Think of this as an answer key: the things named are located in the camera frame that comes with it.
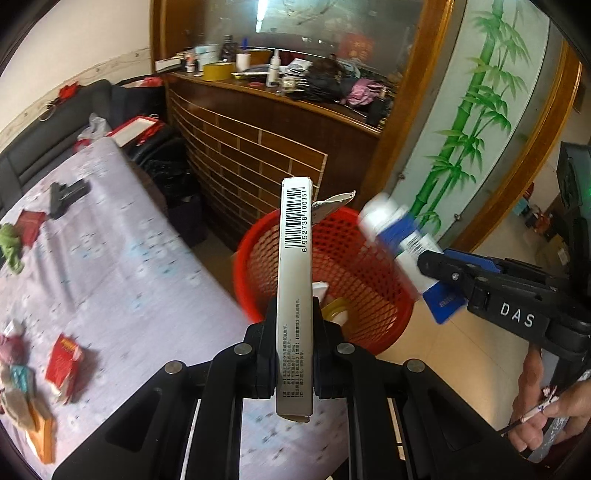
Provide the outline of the person right hand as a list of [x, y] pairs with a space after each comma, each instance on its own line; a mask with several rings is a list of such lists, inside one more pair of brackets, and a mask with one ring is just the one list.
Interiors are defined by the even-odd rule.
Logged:
[[[541, 349], [530, 344], [518, 380], [519, 390], [513, 403], [512, 422], [519, 420], [541, 402], [543, 376]], [[567, 418], [568, 422], [556, 437], [555, 444], [575, 437], [581, 434], [590, 422], [590, 400], [590, 380], [576, 382], [556, 402], [509, 431], [507, 438], [518, 452], [524, 452], [526, 449], [536, 450], [543, 443], [543, 428], [547, 421], [563, 417]]]

